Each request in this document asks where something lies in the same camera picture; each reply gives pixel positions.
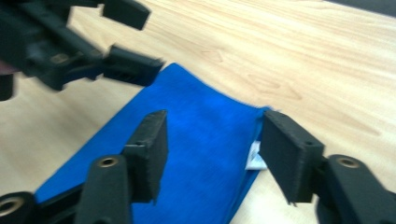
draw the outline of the black plastic part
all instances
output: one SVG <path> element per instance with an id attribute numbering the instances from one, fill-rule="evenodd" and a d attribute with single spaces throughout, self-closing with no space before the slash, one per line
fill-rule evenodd
<path id="1" fill-rule="evenodd" d="M 104 59 L 104 76 L 139 86 L 151 85 L 163 61 L 112 46 Z"/>
<path id="2" fill-rule="evenodd" d="M 341 5 L 356 7 L 391 17 L 396 17 L 395 0 L 327 0 Z"/>
<path id="3" fill-rule="evenodd" d="M 363 162 L 332 155 L 327 164 L 325 181 L 343 223 L 396 223 L 396 202 Z"/>
<path id="4" fill-rule="evenodd" d="M 323 150 L 318 139 L 288 116 L 265 112 L 260 155 L 289 203 L 311 202 Z"/>
<path id="5" fill-rule="evenodd" d="M 390 191 L 390 195 L 392 196 L 393 200 L 396 202 L 396 193 Z"/>
<path id="6" fill-rule="evenodd" d="M 166 111 L 147 115 L 125 145 L 122 155 L 127 159 L 133 179 L 132 201 L 147 203 L 156 200 L 168 153 Z"/>
<path id="7" fill-rule="evenodd" d="M 127 164 L 120 155 L 97 159 L 91 169 L 76 214 L 76 224 L 130 224 Z"/>
<path id="8" fill-rule="evenodd" d="M 320 224 L 343 223 L 335 205 L 327 205 L 321 199 L 317 203 L 317 216 Z"/>
<path id="9" fill-rule="evenodd" d="M 149 14 L 148 8 L 134 0 L 105 0 L 103 9 L 103 16 L 138 30 L 143 30 Z"/>
<path id="10" fill-rule="evenodd" d="M 0 224 L 34 224 L 38 219 L 32 193 L 15 192 L 0 197 Z"/>
<path id="11" fill-rule="evenodd" d="M 38 205 L 41 219 L 47 224 L 69 224 L 74 221 L 83 185 L 78 185 Z"/>
<path id="12" fill-rule="evenodd" d="M 0 75 L 0 101 L 9 100 L 14 94 L 14 75 Z"/>
<path id="13" fill-rule="evenodd" d="M 115 49 L 109 59 L 121 62 L 108 69 L 103 53 L 66 27 L 71 6 L 97 7 L 102 3 L 104 16 L 137 29 L 143 29 L 149 17 L 149 10 L 132 0 L 0 1 L 0 59 L 55 91 L 70 81 L 96 79 L 103 73 L 136 85 L 151 84 L 163 66 L 161 61 Z"/>

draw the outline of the blue towel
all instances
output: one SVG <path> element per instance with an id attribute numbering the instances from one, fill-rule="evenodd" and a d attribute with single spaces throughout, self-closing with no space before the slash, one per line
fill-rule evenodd
<path id="1" fill-rule="evenodd" d="M 245 166 L 269 107 L 236 102 L 175 63 L 37 190 L 38 201 L 84 182 L 93 160 L 120 153 L 143 117 L 161 109 L 169 146 L 161 191 L 155 205 L 133 203 L 134 223 L 230 222 L 258 174 Z"/>

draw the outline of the metal screw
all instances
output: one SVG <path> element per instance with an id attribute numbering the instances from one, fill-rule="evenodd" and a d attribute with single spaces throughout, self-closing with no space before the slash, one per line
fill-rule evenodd
<path id="1" fill-rule="evenodd" d="M 105 168 L 105 167 L 113 166 L 113 165 L 117 164 L 118 162 L 119 162 L 119 160 L 117 160 L 116 158 L 109 157 L 109 158 L 104 158 L 104 159 L 100 160 L 98 162 L 98 165 L 100 167 L 104 167 Z"/>
<path id="2" fill-rule="evenodd" d="M 0 202 L 0 217 L 5 217 L 17 211 L 24 204 L 24 199 L 21 197 L 7 198 Z"/>
<path id="3" fill-rule="evenodd" d="M 348 168 L 358 168 L 359 167 L 359 164 L 350 158 L 342 157 L 342 158 L 338 158 L 337 161 L 341 165 L 346 166 Z"/>

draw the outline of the table surface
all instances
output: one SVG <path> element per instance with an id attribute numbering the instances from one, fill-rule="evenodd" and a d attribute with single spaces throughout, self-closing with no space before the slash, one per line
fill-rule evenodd
<path id="1" fill-rule="evenodd" d="M 107 50 L 114 43 L 185 66 L 250 105 L 271 105 L 326 145 L 364 161 L 396 191 L 396 19 L 329 2 L 140 1 L 143 32 L 75 8 L 70 27 Z M 0 195 L 35 190 L 141 88 L 109 80 L 43 88 L 18 75 L 0 103 Z M 233 224 L 316 223 L 314 204 L 286 203 L 261 172 Z"/>

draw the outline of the wooden table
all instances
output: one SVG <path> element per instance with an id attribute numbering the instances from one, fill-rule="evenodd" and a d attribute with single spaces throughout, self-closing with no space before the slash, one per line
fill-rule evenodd
<path id="1" fill-rule="evenodd" d="M 396 191 L 396 19 L 307 1 L 140 1 L 143 32 L 75 9 L 71 27 L 101 49 L 117 43 L 177 62 L 250 105 L 288 114 L 326 155 L 364 161 Z M 0 194 L 35 190 L 141 89 L 79 80 L 52 92 L 19 75 L 0 104 Z M 261 172 L 233 224 L 316 223 L 315 206 L 286 203 Z"/>

